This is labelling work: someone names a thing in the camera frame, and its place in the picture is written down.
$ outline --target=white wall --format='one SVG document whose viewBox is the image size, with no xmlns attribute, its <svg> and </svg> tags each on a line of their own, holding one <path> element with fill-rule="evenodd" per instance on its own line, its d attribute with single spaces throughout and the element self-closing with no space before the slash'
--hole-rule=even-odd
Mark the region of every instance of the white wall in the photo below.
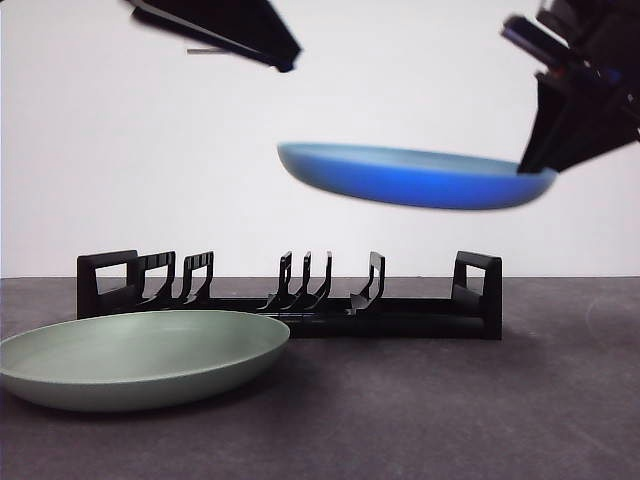
<svg viewBox="0 0 640 480">
<path fill-rule="evenodd" d="M 2 274 L 75 274 L 79 254 L 214 249 L 218 275 L 334 251 L 364 275 L 449 275 L 458 249 L 507 275 L 640 274 L 640 146 L 564 173 L 529 205 L 451 212 L 307 187 L 279 141 L 518 161 L 541 68 L 499 35 L 538 0 L 274 0 L 305 49 L 279 74 L 129 19 L 122 0 L 2 2 Z M 320 261 L 314 270 L 320 272 Z"/>
</svg>

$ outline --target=sage green plate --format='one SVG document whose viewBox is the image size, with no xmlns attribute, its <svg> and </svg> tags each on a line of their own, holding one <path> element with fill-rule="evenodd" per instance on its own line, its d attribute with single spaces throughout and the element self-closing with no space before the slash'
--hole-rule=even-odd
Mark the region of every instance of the sage green plate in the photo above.
<svg viewBox="0 0 640 480">
<path fill-rule="evenodd" d="M 199 400 L 269 367 L 289 327 L 250 313 L 176 310 L 88 318 L 0 343 L 3 387 L 39 405 L 126 411 Z"/>
</svg>

